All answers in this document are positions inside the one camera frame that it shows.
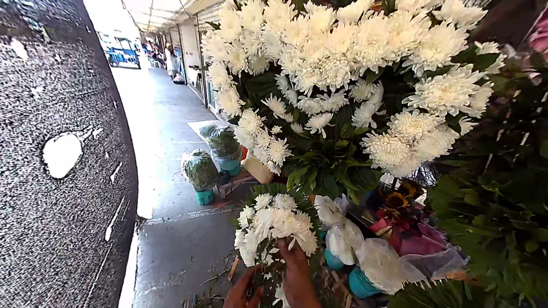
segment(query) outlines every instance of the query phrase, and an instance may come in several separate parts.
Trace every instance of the covered walkway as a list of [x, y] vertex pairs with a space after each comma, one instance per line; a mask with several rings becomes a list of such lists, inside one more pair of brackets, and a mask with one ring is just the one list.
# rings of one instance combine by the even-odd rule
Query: covered walkway
[[189, 87], [171, 82], [164, 69], [113, 68], [112, 74], [135, 148], [138, 214], [150, 218], [138, 232], [133, 307], [182, 307], [183, 300], [200, 296], [210, 285], [224, 295], [230, 284], [226, 278], [203, 282], [234, 258], [231, 208], [200, 206], [180, 172], [183, 152], [209, 151], [187, 123], [215, 117]]

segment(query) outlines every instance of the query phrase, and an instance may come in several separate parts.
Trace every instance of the blue cart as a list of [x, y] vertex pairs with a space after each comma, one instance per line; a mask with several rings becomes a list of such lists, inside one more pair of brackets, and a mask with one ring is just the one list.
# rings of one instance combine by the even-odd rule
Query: blue cart
[[115, 37], [115, 42], [108, 47], [106, 51], [109, 65], [112, 67], [118, 66], [120, 63], [133, 63], [141, 69], [139, 57], [137, 56], [137, 48], [132, 46], [132, 42], [127, 38]]

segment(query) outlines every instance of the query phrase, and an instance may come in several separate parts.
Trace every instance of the wooden stick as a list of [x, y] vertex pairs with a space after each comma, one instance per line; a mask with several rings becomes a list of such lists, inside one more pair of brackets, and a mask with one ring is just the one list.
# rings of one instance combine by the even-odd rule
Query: wooden stick
[[236, 267], [238, 267], [238, 261], [239, 261], [239, 259], [238, 259], [238, 257], [236, 257], [234, 259], [234, 263], [232, 263], [232, 268], [231, 268], [230, 274], [229, 274], [229, 281], [232, 280], [232, 276], [234, 275], [234, 272], [236, 271]]

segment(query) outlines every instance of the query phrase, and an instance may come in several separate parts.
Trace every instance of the person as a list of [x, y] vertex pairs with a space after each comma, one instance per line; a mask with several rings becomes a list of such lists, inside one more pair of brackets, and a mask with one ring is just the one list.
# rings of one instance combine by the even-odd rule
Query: person
[[[279, 239], [277, 245], [286, 261], [283, 289], [291, 307], [322, 308], [310, 277], [310, 267], [304, 251], [298, 243], [288, 249], [287, 239]], [[253, 275], [262, 270], [262, 265], [247, 269], [244, 276], [229, 290], [223, 308], [258, 308], [265, 294], [265, 287], [260, 286], [252, 297], [247, 299], [247, 290], [252, 284]]]
[[177, 67], [175, 66], [175, 52], [173, 52], [173, 46], [171, 45], [171, 43], [167, 43], [165, 45], [164, 54], [165, 66], [167, 67], [169, 78], [173, 80], [173, 78], [177, 74]]

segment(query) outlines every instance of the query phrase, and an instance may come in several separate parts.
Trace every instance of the wrapped plant bundle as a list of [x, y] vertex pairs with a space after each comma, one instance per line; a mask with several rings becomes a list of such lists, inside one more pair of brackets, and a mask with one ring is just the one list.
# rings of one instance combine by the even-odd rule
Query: wrapped plant bundle
[[213, 199], [212, 189], [219, 176], [217, 167], [209, 154], [200, 149], [183, 153], [181, 171], [187, 181], [192, 184], [200, 204], [209, 203]]

